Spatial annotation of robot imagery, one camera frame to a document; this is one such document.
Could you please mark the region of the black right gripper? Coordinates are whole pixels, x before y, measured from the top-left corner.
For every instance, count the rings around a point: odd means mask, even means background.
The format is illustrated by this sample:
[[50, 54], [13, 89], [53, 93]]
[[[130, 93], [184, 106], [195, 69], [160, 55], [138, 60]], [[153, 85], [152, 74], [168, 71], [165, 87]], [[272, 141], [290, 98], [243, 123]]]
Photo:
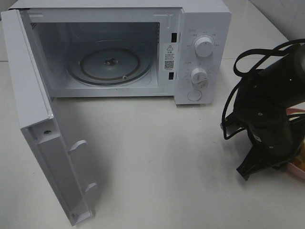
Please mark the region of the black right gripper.
[[236, 169], [247, 181], [264, 169], [283, 169], [291, 162], [305, 139], [305, 114], [289, 114], [282, 123], [251, 131], [252, 148]]

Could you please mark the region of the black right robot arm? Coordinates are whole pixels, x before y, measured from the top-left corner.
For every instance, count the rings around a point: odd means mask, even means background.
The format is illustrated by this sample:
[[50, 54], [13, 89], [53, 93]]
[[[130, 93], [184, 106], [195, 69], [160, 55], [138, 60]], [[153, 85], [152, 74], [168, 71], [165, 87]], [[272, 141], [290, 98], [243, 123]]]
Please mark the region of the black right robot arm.
[[238, 167], [248, 179], [264, 169], [280, 169], [293, 160], [305, 139], [305, 115], [288, 114], [288, 108], [305, 101], [305, 41], [285, 42], [274, 49], [252, 49], [241, 58], [258, 54], [265, 61], [278, 60], [264, 69], [259, 64], [249, 71], [234, 73], [241, 78], [229, 100], [233, 111], [223, 112], [222, 129], [225, 139], [246, 130], [252, 148]]

